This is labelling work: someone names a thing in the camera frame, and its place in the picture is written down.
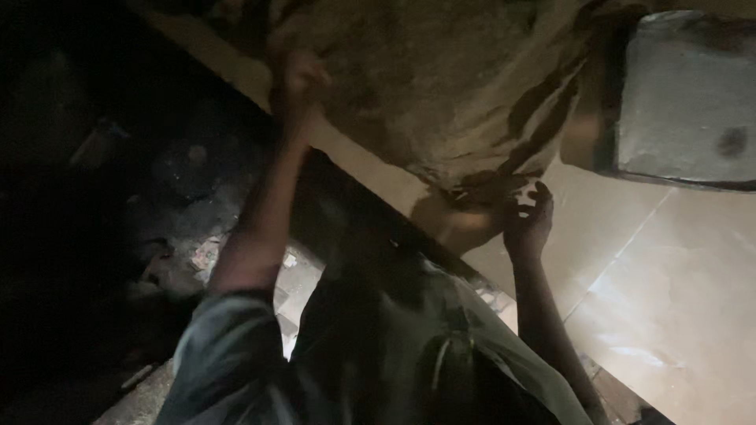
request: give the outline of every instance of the sleeve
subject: sleeve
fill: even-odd
[[[233,423],[266,397],[267,382],[285,364],[266,294],[211,296],[197,307],[178,342],[175,381],[156,424]]]

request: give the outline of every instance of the gray shirt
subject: gray shirt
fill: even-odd
[[[287,361],[268,293],[208,297],[157,423],[590,424],[559,373],[421,256],[327,269],[300,322]]]

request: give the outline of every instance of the hand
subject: hand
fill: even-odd
[[[530,256],[540,258],[551,231],[551,216],[554,201],[540,181],[535,183],[535,192],[528,196],[535,200],[534,206],[518,205],[513,200],[504,211],[504,246],[510,257]]]
[[[318,122],[325,119],[321,101],[330,85],[330,77],[323,62],[312,51],[294,50],[278,65],[271,106],[274,115],[283,120],[284,135],[295,138],[312,132]]]

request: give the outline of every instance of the raised arm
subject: raised arm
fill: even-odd
[[[319,92],[329,78],[323,64],[309,51],[295,51],[283,62],[277,92],[276,115],[283,118],[283,136],[271,168],[246,200],[237,227],[218,258],[211,291],[269,291],[289,237],[289,218],[299,170],[309,149],[309,138],[323,119]]]
[[[512,206],[505,218],[504,245],[514,267],[519,336],[564,376],[594,424],[608,424],[599,396],[567,337],[541,264],[551,231],[553,199],[543,183],[536,183],[535,188],[529,194],[535,206]]]

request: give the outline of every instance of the tile grout line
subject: tile grout line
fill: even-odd
[[[641,230],[643,230],[644,227],[646,227],[646,223],[656,214],[656,211],[659,209],[659,207],[662,206],[662,204],[667,200],[667,198],[672,195],[672,193],[677,193],[677,188],[670,188],[670,190],[667,192],[667,194],[654,206],[654,208],[649,212],[648,216],[643,219],[643,221],[640,223],[637,229],[633,232],[633,234],[630,236],[630,239],[627,240],[625,245],[620,248],[620,250],[614,255],[611,261],[609,261],[609,264],[604,267],[604,269],[599,273],[598,276],[596,276],[596,279],[590,284],[590,286],[586,289],[583,296],[580,298],[580,301],[576,302],[574,306],[572,306],[572,309],[570,309],[569,313],[567,313],[567,316],[565,316],[564,320],[562,320],[562,323],[567,323],[567,320],[572,316],[572,313],[575,312],[575,310],[578,309],[578,306],[582,304],[583,301],[588,297],[588,294],[591,292],[593,287],[595,287],[599,281],[601,280],[601,277],[606,273],[607,270],[609,270],[609,267],[614,265],[614,263],[617,262],[617,259],[624,253],[624,251],[627,249],[627,247],[630,246],[630,244],[633,243],[635,240],[635,237],[640,233]]]

